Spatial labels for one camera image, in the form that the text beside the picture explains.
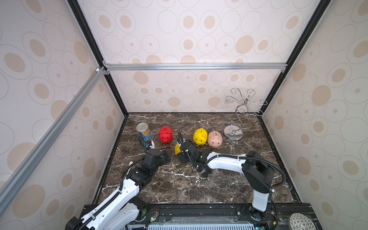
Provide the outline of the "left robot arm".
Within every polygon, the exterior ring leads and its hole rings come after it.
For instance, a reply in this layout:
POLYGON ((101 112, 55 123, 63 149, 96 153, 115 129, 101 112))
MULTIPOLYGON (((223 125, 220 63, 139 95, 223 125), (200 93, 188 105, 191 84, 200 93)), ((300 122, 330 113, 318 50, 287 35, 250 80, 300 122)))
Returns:
POLYGON ((70 219, 66 230, 119 230, 138 217, 140 208, 129 201, 152 181, 160 166, 170 162, 167 150, 156 149, 152 141, 144 141, 142 137, 139 141, 144 155, 126 169, 119 187, 80 219, 70 219))

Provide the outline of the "yellow piggy bank front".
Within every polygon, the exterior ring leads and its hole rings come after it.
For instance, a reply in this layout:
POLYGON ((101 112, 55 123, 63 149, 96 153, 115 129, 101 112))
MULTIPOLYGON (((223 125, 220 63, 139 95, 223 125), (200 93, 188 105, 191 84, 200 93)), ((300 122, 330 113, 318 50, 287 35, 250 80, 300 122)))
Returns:
POLYGON ((208 133, 205 129, 199 128, 194 132, 193 140, 197 145, 204 145, 207 142, 208 133))

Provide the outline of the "pink piggy bank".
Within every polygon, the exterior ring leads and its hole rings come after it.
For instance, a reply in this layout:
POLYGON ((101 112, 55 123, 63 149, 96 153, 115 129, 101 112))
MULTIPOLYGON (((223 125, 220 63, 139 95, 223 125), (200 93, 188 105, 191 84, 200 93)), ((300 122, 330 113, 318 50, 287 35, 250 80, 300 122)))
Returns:
POLYGON ((208 134, 208 145, 213 148, 219 148, 222 145, 222 135, 218 131, 212 131, 208 134))

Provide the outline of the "yellow piggy bank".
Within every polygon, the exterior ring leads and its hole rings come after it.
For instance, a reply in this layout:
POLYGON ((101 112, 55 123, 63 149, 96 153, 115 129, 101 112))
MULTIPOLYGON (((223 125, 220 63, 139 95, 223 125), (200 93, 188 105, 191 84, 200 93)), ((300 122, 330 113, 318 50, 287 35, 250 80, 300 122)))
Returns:
POLYGON ((174 148, 174 153, 175 153, 175 155, 178 155, 178 154, 180 154, 182 151, 180 150, 180 146, 179 146, 179 144, 177 143, 176 145, 175 145, 175 148, 174 148))
POLYGON ((204 145, 207 142, 208 133, 205 129, 199 128, 194 132, 193 140, 197 145, 204 145))

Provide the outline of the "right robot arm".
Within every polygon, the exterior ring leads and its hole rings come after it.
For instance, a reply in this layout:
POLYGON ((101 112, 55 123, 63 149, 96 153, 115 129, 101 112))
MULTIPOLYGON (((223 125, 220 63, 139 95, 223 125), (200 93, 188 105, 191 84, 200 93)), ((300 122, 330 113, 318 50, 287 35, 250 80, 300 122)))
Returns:
POLYGON ((214 169, 243 174, 253 189, 252 211, 265 212, 275 188, 286 183, 284 171, 255 151, 242 155, 199 151, 193 142, 181 138, 177 140, 177 146, 180 161, 191 162, 204 175, 211 174, 214 169))

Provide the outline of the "yellow piggy bank back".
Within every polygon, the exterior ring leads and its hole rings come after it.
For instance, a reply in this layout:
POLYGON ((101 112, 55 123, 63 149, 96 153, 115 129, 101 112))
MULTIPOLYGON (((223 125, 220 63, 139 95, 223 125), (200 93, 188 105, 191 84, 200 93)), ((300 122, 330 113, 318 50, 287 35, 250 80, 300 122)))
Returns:
POLYGON ((182 151, 180 150, 180 146, 179 146, 179 144, 177 143, 176 145, 175 145, 175 148, 174 148, 174 153, 175 153, 175 155, 178 155, 178 154, 180 154, 182 151))

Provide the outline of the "red piggy bank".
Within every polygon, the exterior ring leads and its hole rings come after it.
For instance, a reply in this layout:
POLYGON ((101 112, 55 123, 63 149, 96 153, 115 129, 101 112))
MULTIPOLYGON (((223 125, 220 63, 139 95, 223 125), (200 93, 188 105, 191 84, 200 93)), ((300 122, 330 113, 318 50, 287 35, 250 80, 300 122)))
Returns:
POLYGON ((159 131, 159 140, 162 143, 171 143, 173 139, 173 132, 172 129, 168 126, 164 126, 159 131))

